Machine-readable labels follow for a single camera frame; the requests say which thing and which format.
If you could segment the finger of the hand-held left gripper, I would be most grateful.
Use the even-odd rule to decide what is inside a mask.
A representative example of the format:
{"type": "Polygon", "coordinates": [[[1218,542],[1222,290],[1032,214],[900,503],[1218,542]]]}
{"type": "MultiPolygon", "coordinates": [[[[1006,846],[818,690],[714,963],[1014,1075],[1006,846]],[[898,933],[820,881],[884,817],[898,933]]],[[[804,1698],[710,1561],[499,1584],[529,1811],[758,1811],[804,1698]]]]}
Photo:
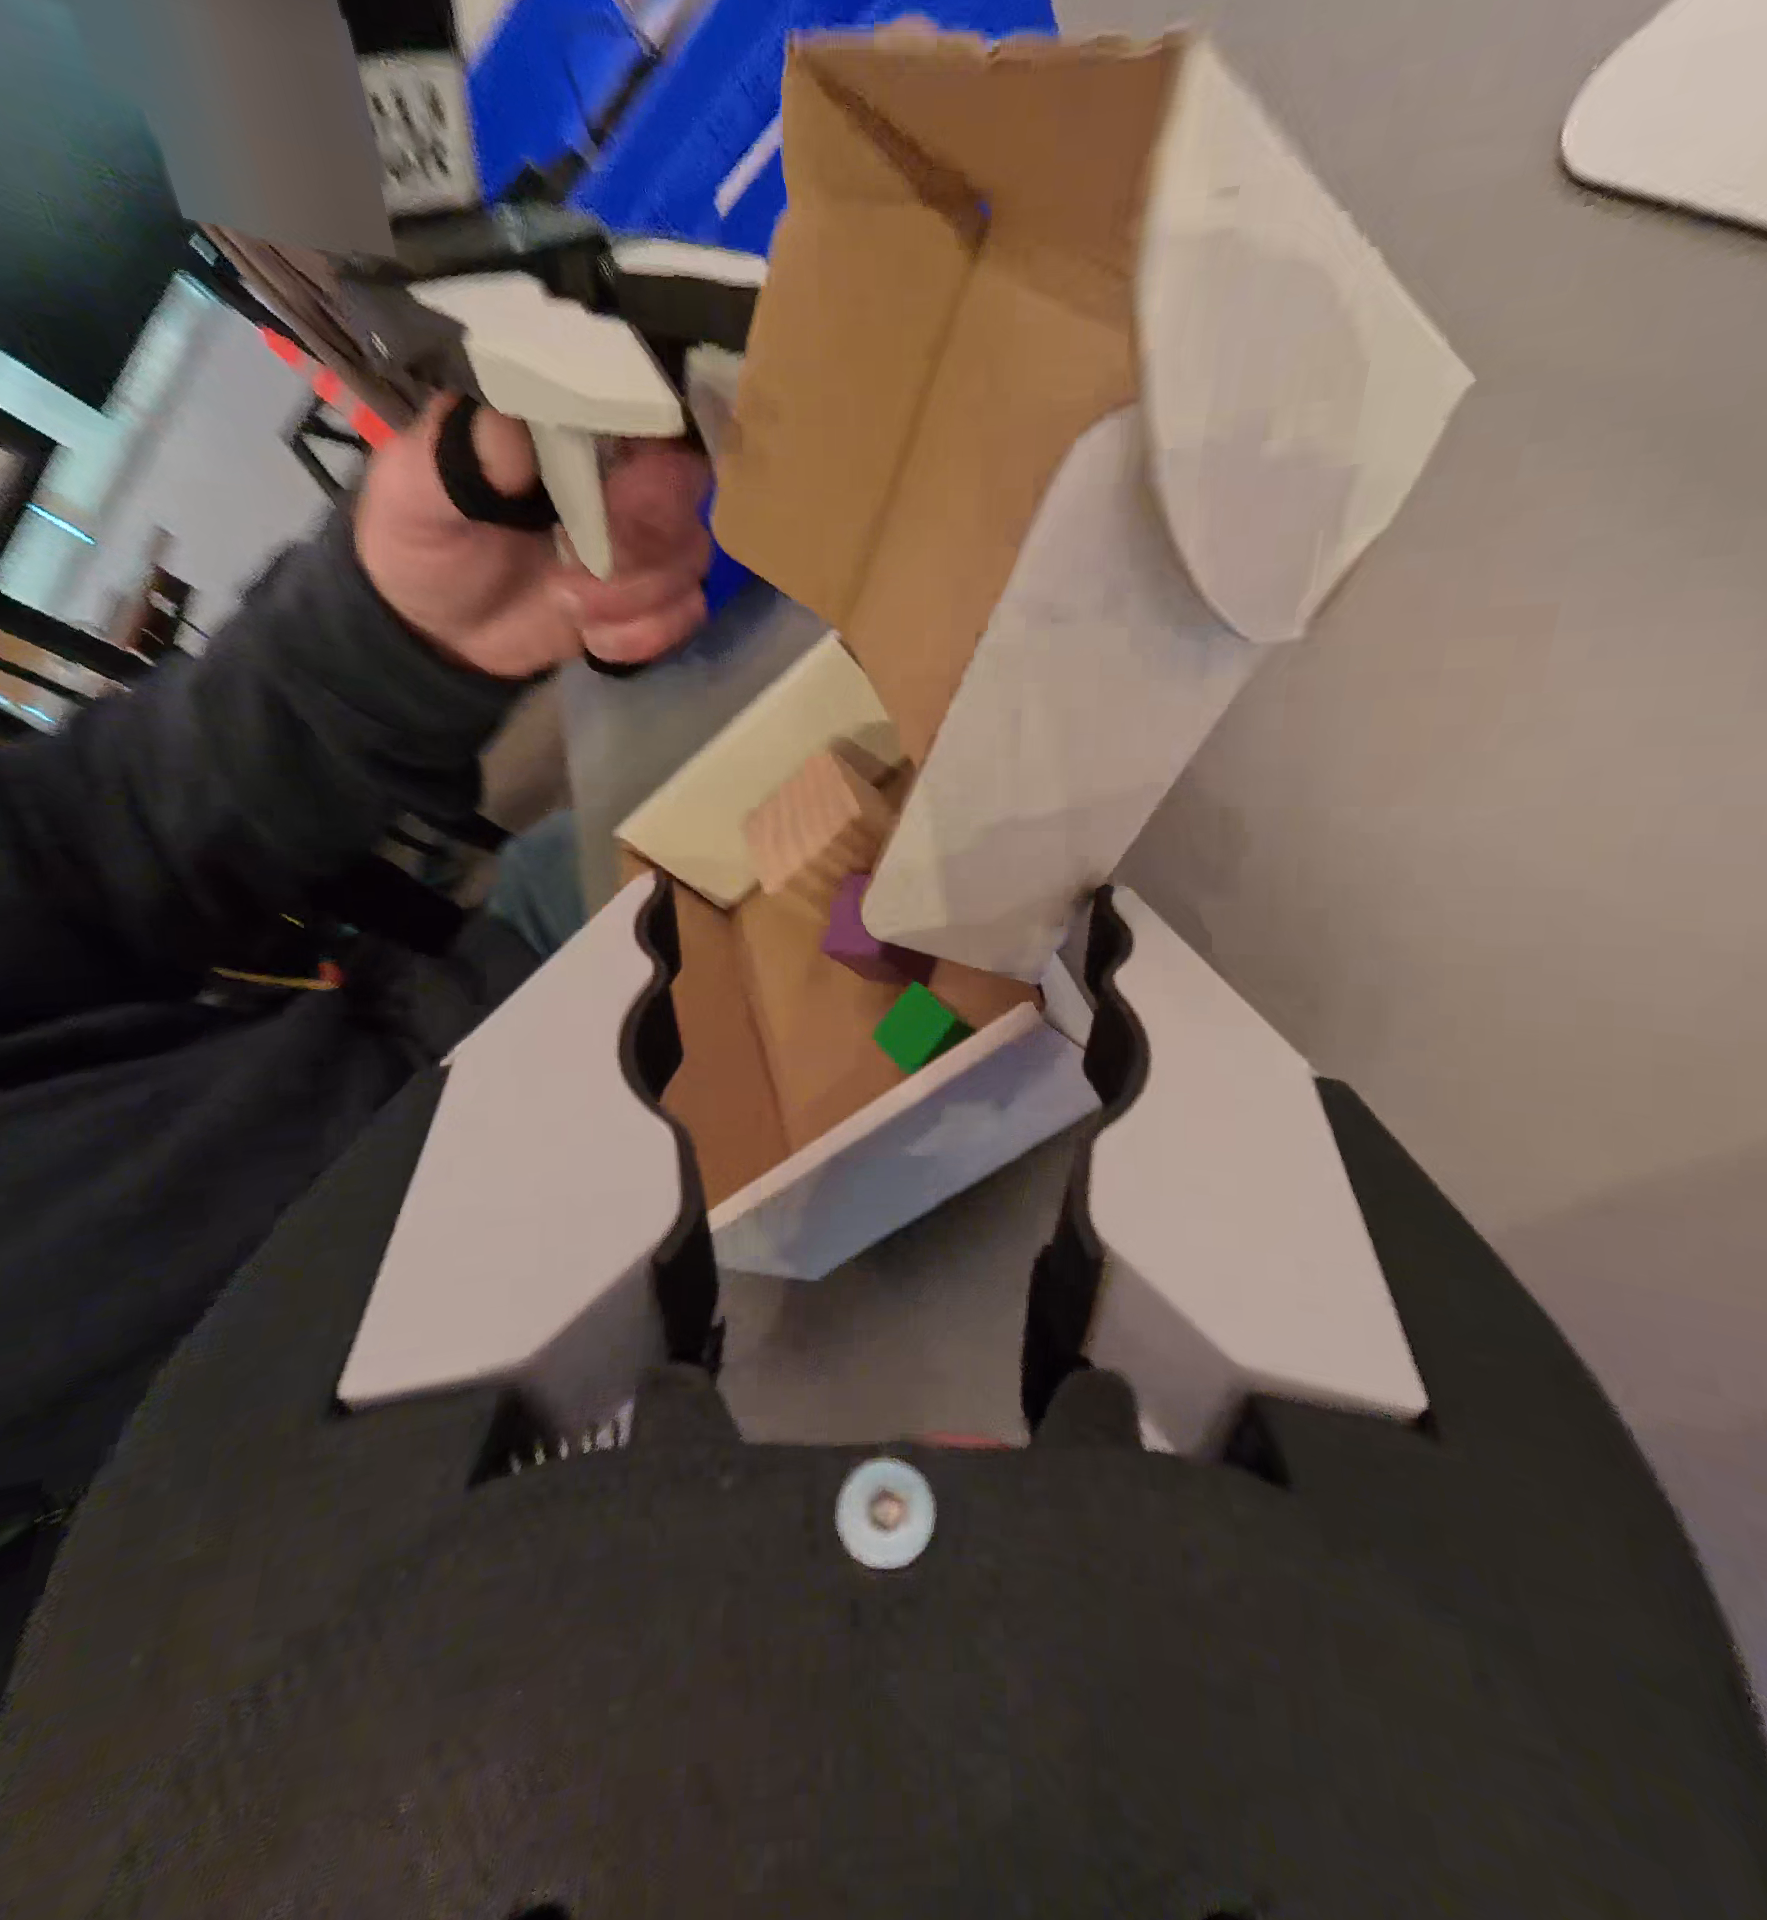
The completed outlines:
{"type": "Polygon", "coordinates": [[[533,426],[682,440],[686,404],[630,321],[553,294],[533,274],[421,279],[445,389],[533,426]]]}
{"type": "Polygon", "coordinates": [[[642,341],[678,397],[688,438],[726,445],[768,274],[758,252],[678,240],[616,240],[608,247],[608,310],[642,341]]]}

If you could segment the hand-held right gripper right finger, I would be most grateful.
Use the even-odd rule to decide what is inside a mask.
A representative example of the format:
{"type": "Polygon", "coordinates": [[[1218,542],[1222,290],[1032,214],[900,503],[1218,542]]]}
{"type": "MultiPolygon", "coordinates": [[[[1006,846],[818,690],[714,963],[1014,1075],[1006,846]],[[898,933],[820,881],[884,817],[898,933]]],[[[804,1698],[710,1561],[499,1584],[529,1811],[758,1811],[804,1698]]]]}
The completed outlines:
{"type": "Polygon", "coordinates": [[[1230,1440],[1254,1395],[1414,1423],[1418,1360],[1308,1059],[1134,890],[1090,906],[1098,1098],[1032,1269],[1022,1414],[1112,1372],[1152,1445],[1230,1440]]]}

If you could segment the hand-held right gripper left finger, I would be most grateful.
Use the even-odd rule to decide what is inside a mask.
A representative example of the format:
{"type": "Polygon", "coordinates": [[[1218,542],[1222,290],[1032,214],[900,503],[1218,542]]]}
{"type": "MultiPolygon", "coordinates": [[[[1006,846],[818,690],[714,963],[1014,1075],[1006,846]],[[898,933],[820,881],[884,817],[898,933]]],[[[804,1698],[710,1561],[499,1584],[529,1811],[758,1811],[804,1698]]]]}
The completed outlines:
{"type": "Polygon", "coordinates": [[[702,1175],[664,1105],[680,963],[670,879],[636,878],[449,1055],[349,1410],[507,1387],[575,1442],[658,1365],[716,1370],[702,1175]]]}

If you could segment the green wooden cube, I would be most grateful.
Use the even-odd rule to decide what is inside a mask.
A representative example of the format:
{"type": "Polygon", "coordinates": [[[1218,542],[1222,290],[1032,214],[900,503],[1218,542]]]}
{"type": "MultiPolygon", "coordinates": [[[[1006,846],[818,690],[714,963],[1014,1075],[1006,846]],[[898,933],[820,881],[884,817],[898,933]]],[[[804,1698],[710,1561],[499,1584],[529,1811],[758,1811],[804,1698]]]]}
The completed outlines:
{"type": "Polygon", "coordinates": [[[974,1031],[976,1027],[942,996],[914,980],[876,1022],[872,1041],[898,1071],[914,1075],[968,1041],[974,1031]]]}

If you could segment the purple wooden cube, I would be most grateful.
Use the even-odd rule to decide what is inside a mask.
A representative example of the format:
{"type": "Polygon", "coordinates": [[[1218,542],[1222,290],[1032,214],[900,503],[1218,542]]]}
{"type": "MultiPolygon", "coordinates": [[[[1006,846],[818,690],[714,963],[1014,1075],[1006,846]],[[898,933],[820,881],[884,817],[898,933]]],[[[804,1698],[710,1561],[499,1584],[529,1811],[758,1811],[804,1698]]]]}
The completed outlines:
{"type": "Polygon", "coordinates": [[[820,950],[826,958],[858,978],[880,985],[926,985],[936,969],[936,958],[870,932],[864,920],[864,902],[870,891],[870,873],[846,876],[830,908],[820,950]]]}

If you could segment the large natural wooden cube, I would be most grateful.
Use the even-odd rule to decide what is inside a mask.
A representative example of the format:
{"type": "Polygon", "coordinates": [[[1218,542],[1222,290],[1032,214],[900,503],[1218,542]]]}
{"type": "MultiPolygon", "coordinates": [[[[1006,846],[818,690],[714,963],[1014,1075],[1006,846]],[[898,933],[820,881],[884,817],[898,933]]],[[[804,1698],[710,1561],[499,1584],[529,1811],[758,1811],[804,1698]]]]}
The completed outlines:
{"type": "Polygon", "coordinates": [[[854,743],[822,747],[746,817],[758,887],[826,916],[846,878],[866,876],[898,820],[894,774],[854,743]]]}

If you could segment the white cardboard box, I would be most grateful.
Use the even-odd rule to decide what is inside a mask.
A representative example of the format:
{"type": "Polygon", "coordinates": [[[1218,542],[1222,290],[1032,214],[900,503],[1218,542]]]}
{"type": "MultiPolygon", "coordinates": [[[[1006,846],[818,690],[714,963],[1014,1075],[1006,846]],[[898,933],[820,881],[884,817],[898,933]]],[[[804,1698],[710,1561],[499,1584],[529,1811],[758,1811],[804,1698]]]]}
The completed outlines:
{"type": "Polygon", "coordinates": [[[1092,1109],[1042,996],[1070,923],[1472,372],[1206,35],[810,31],[780,119],[714,531],[830,636],[614,834],[678,883],[716,1255],[818,1281],[1092,1109]],[[838,742],[894,774],[864,920],[976,1027],[912,1075],[902,988],[752,876],[746,817],[838,742]]]}

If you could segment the person's left hand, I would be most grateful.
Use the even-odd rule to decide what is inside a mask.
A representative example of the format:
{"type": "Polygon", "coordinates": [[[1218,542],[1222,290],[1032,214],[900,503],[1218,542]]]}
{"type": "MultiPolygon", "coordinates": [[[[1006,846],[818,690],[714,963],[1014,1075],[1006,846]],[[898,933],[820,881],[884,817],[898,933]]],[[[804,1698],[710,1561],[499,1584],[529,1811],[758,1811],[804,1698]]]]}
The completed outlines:
{"type": "Polygon", "coordinates": [[[555,531],[469,520],[437,450],[465,400],[439,394],[369,465],[355,544],[391,609],[451,660],[533,680],[573,660],[636,667],[672,656],[708,618],[706,455],[684,441],[622,450],[606,479],[612,573],[565,553],[555,531]]]}

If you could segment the blue plastic bin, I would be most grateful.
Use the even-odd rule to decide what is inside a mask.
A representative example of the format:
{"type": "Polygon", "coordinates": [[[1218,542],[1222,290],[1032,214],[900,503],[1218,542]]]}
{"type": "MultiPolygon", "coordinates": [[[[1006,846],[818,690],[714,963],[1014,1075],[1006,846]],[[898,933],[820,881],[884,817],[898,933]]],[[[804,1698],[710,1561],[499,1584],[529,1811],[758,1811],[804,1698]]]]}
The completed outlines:
{"type": "Polygon", "coordinates": [[[616,233],[766,255],[786,205],[780,93],[798,33],[900,20],[1054,35],[1048,1],[517,1],[469,58],[487,196],[549,175],[616,233]]]}

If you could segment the person's dark clothing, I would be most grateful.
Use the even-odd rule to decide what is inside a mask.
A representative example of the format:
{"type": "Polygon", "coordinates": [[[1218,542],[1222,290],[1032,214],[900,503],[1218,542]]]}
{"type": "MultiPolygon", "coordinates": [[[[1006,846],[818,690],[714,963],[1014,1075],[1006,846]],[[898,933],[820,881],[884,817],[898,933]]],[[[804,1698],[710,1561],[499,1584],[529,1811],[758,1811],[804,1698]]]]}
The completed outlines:
{"type": "Polygon", "coordinates": [[[345,988],[135,963],[0,848],[0,1698],[67,1515],[285,1210],[585,917],[573,817],[513,841],[445,958],[345,988]]]}

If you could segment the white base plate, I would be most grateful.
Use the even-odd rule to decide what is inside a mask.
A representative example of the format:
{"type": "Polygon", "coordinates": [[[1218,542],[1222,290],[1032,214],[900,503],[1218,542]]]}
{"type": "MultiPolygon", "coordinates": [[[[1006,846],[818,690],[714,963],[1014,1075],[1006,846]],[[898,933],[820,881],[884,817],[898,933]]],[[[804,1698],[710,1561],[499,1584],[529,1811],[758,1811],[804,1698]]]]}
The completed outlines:
{"type": "Polygon", "coordinates": [[[1767,1],[1664,4],[1562,127],[1588,187],[1767,236],[1767,1]]]}

